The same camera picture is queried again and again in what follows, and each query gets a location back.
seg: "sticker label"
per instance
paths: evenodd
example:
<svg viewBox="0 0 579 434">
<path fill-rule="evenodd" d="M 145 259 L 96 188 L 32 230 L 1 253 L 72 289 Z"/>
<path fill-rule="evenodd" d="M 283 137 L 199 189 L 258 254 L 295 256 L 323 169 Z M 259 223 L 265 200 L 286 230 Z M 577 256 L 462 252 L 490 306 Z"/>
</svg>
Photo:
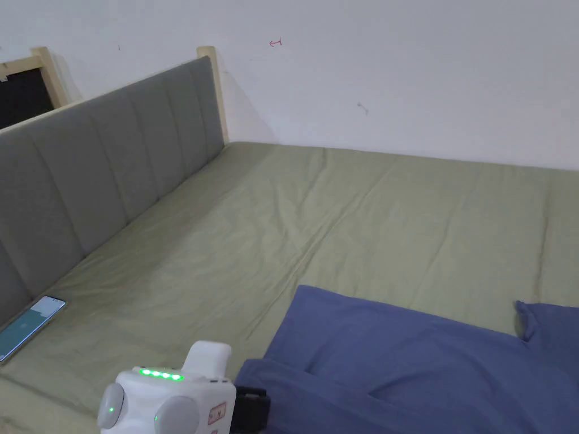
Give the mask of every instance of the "sticker label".
<svg viewBox="0 0 579 434">
<path fill-rule="evenodd" d="M 217 407 L 213 407 L 209 411 L 209 420 L 207 421 L 207 425 L 212 425 L 217 422 L 219 419 L 223 419 L 225 417 L 225 409 L 227 408 L 227 403 L 224 402 L 219 404 Z"/>
<path fill-rule="evenodd" d="M 41 316 L 48 318 L 54 315 L 62 305 L 63 303 L 60 300 L 55 300 L 51 297 L 43 297 L 34 303 L 30 310 L 38 312 Z"/>
</svg>

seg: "phone screen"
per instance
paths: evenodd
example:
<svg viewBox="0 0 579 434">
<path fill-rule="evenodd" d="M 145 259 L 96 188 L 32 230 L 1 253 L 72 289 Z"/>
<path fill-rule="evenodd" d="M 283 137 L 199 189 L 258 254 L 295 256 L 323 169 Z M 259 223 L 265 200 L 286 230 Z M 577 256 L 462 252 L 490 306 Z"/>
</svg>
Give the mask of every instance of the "phone screen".
<svg viewBox="0 0 579 434">
<path fill-rule="evenodd" d="M 30 309 L 22 313 L 8 327 L 0 332 L 0 362 L 15 352 L 46 323 L 56 312 L 64 307 L 64 301 L 43 297 Z"/>
</svg>

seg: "headboard panel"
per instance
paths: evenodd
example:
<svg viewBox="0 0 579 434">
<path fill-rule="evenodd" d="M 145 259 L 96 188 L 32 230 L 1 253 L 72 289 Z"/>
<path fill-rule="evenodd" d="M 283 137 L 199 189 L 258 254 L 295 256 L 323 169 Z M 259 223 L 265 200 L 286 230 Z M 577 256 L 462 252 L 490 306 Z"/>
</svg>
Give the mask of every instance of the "headboard panel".
<svg viewBox="0 0 579 434">
<path fill-rule="evenodd" d="M 0 324 L 223 148 L 208 57 L 0 132 Z"/>
</svg>

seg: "mattress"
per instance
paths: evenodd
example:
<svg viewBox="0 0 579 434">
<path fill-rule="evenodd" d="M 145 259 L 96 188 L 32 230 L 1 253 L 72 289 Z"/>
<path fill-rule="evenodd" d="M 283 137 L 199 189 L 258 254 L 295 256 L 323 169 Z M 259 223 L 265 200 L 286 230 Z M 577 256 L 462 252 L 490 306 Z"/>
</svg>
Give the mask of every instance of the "mattress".
<svg viewBox="0 0 579 434">
<path fill-rule="evenodd" d="M 579 306 L 578 187 L 570 171 L 230 145 L 48 291 L 67 308 L 0 368 L 0 420 L 64 432 L 62 412 L 76 432 L 121 370 L 181 366 L 201 339 L 232 346 L 235 378 L 298 284 L 515 334 L 514 300 Z"/>
</svg>

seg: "wooden bed frame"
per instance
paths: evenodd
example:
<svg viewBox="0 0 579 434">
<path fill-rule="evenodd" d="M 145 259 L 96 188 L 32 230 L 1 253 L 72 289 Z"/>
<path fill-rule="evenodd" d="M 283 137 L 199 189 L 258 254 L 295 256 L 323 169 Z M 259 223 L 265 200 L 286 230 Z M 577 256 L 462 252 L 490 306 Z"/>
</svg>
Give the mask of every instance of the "wooden bed frame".
<svg viewBox="0 0 579 434">
<path fill-rule="evenodd" d="M 211 60 L 213 70 L 213 81 L 215 82 L 215 93 L 217 94 L 217 104 L 219 105 L 219 118 L 221 119 L 221 130 L 223 131 L 223 141 L 229 143 L 227 123 L 225 121 L 225 108 L 223 107 L 223 94 L 221 93 L 221 81 L 219 81 L 219 67 L 217 66 L 217 53 L 215 47 L 197 47 L 197 58 L 207 56 Z"/>
<path fill-rule="evenodd" d="M 69 102 L 67 101 L 67 98 L 65 96 L 64 88 L 58 79 L 56 68 L 54 67 L 54 63 L 52 62 L 50 53 L 48 52 L 48 48 L 38 47 L 33 48 L 31 51 L 33 53 L 33 56 L 31 57 L 25 57 L 11 62 L 0 63 L 0 79 L 4 79 L 9 75 L 16 74 L 18 72 L 40 68 L 42 78 L 44 79 L 44 83 L 50 95 L 50 100 L 54 105 L 54 109 L 55 110 L 62 109 L 62 107 L 69 105 Z M 227 145 L 229 143 L 229 134 L 227 131 L 227 123 L 225 121 L 225 108 L 223 107 L 223 94 L 221 93 L 221 82 L 219 81 L 219 68 L 217 66 L 217 53 L 215 51 L 215 47 L 212 46 L 197 47 L 197 58 L 204 56 L 209 57 L 209 59 L 211 60 L 211 69 L 213 70 L 213 80 L 215 82 L 215 93 L 217 94 L 217 104 L 219 106 L 219 117 L 221 118 L 221 130 L 223 132 L 223 141 L 225 145 Z M 85 100 L 75 101 L 72 103 L 72 105 L 79 104 L 82 101 Z M 16 125 L 4 128 L 3 130 L 0 131 L 6 131 L 12 129 L 15 126 L 22 125 L 22 123 L 34 121 L 34 119 L 37 119 L 38 117 L 48 116 L 52 112 L 53 111 L 43 113 L 42 115 L 36 117 L 32 117 Z"/>
<path fill-rule="evenodd" d="M 0 80 L 5 81 L 9 75 L 18 74 L 19 72 L 40 69 L 53 107 L 57 109 L 67 105 L 67 96 L 58 79 L 58 74 L 48 48 L 36 47 L 31 49 L 31 51 L 32 56 L 30 57 L 0 63 Z"/>
</svg>

